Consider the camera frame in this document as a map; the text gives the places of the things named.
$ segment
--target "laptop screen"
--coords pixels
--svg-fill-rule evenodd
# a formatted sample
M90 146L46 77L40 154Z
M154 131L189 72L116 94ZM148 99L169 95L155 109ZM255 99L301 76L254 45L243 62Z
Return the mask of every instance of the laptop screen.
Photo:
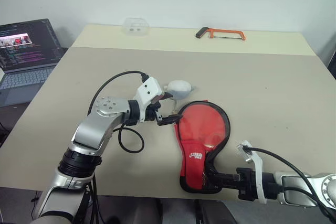
M48 19L0 26L0 67L5 72L52 66L63 54Z

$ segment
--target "robotic arm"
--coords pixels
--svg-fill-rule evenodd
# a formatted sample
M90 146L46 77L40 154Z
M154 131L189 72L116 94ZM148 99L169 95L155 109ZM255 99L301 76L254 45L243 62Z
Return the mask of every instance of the robotic arm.
M93 172L102 162L104 152L113 130L122 125L136 125L156 120L158 125L177 122L180 115L163 118L159 112L160 100L171 97L162 92L153 77L147 77L138 88L133 100L103 97L95 100L91 113L77 127L70 145L55 169L51 184L39 198L34 211L33 224L82 223L90 199L89 185ZM262 160L255 152L246 152L243 143L238 147L245 161L253 161L255 171L237 168L237 174L221 174L213 159L206 159L206 175L211 183L220 188L239 190L239 199L278 199L281 204L313 207L316 202L297 191L283 191L284 187L297 187L310 191L296 173L263 173ZM336 209L336 174L308 176L319 200L328 209Z

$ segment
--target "laptop keyboard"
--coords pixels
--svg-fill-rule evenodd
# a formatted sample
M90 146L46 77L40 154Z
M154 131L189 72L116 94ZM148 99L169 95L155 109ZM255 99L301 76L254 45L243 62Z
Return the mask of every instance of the laptop keyboard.
M6 74L0 90L45 82L52 70L53 68L47 68L30 72Z

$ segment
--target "floor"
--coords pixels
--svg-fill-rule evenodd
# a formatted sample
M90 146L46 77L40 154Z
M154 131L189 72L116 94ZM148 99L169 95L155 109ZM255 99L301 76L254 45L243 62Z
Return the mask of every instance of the floor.
M30 212L35 191L0 187L0 209L6 223L30 223ZM148 198L99 196L103 218L118 216L121 224L134 224L139 205L145 206ZM163 205L163 224L195 224L193 200L161 199ZM247 201L223 201L238 223L241 224L283 224L311 223L327 224L328 220L318 208L282 206L277 202L261 205Z

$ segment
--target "table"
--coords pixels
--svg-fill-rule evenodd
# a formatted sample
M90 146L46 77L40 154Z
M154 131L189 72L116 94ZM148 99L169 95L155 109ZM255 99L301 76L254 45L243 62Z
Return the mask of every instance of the table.
M179 105L208 99L227 112L231 137L215 161L221 172L252 167L236 151L242 140L274 151L305 172L336 172L336 82L302 35L245 32L245 44L185 37L196 33L195 29L157 28L146 37L126 36L120 29L89 25L67 51L0 148L0 186L45 189L95 91L106 79L126 70L148 72L161 85L177 79L189 81L196 90ZM112 39L104 41L107 35ZM282 40L272 39L273 35ZM164 50L156 43L160 36ZM268 40L259 41L258 36ZM183 38L189 42L180 42ZM247 44L249 39L255 39L259 47ZM193 50L192 44L202 41L204 46ZM271 52L272 46L262 47L264 42L278 46ZM156 50L149 50L151 44ZM101 95L131 99L139 85L138 76L125 76ZM163 115L172 109L171 100L162 102ZM237 191L229 189L216 195L182 191L178 181L182 158L173 126L146 122L135 129L143 135L145 149L140 154L126 153L114 135L96 169L98 194L236 198ZM136 149L137 137L123 134L124 143ZM289 170L261 156L265 171Z

